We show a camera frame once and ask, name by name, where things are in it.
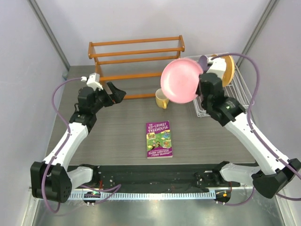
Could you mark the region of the white wire dish rack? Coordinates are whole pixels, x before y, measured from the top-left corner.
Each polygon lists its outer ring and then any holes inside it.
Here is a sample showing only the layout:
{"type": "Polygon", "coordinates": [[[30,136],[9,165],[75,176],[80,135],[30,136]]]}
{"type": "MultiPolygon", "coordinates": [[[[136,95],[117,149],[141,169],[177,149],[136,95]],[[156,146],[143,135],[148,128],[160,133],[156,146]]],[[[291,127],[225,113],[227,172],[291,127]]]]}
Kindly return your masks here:
{"type": "MultiPolygon", "coordinates": [[[[201,56],[189,56],[188,58],[198,61],[201,56]]],[[[246,82],[243,79],[243,76],[235,63],[235,73],[231,83],[224,87],[225,94],[229,97],[237,99],[240,104],[248,109],[252,94],[249,91],[249,88],[246,85],[246,82]]],[[[197,117],[207,117],[209,116],[206,111],[201,106],[201,97],[197,97],[193,100],[197,117]]]]}

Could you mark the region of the pink plate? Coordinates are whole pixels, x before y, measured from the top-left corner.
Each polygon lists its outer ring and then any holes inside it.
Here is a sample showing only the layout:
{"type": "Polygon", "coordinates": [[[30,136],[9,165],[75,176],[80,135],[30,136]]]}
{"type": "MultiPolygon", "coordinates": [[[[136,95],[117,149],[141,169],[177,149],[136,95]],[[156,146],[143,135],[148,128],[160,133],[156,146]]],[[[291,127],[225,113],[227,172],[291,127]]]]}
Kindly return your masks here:
{"type": "Polygon", "coordinates": [[[160,86],[164,95],[172,102],[185,104],[194,100],[199,75],[203,73],[201,66],[190,58],[179,58],[170,62],[163,70],[160,86]]]}

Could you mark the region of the purple plate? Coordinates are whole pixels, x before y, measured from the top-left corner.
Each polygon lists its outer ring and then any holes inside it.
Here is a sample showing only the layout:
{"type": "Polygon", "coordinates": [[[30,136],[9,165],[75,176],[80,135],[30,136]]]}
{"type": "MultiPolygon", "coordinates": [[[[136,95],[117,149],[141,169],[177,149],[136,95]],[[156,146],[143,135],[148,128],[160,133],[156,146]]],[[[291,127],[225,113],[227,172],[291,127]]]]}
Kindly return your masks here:
{"type": "Polygon", "coordinates": [[[208,58],[205,55],[202,55],[198,60],[199,65],[201,66],[204,73],[206,73],[209,70],[208,66],[208,58]]]}

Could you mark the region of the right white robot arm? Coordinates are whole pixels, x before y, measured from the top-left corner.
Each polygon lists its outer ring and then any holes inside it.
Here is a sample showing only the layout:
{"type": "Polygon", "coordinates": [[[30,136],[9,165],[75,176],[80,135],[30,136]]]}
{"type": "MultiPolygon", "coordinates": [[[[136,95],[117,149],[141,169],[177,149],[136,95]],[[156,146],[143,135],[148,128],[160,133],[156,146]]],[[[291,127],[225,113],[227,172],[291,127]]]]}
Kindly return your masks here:
{"type": "Polygon", "coordinates": [[[265,198],[273,198],[293,179],[301,162],[273,146],[247,117],[246,109],[224,94],[216,74],[201,74],[196,94],[202,97],[201,105],[210,117],[230,131],[257,162],[256,167],[250,167],[223,161],[213,169],[213,182],[218,186],[227,182],[251,185],[265,198]]]}

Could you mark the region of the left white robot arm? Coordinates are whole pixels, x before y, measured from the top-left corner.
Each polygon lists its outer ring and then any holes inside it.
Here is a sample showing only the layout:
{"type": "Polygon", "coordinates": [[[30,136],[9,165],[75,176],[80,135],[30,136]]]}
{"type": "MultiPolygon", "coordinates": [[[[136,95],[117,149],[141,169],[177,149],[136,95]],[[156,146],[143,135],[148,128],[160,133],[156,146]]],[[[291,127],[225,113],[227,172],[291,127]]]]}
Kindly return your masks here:
{"type": "Polygon", "coordinates": [[[61,140],[42,162],[35,161],[30,168],[33,197],[64,203],[73,189],[84,184],[91,188],[99,185],[100,176],[95,166],[82,165],[72,171],[68,171],[68,166],[77,148],[95,125],[96,113],[103,107],[121,103],[126,95],[112,82],[107,85],[111,93],[92,85],[79,90],[75,111],[61,140]]]}

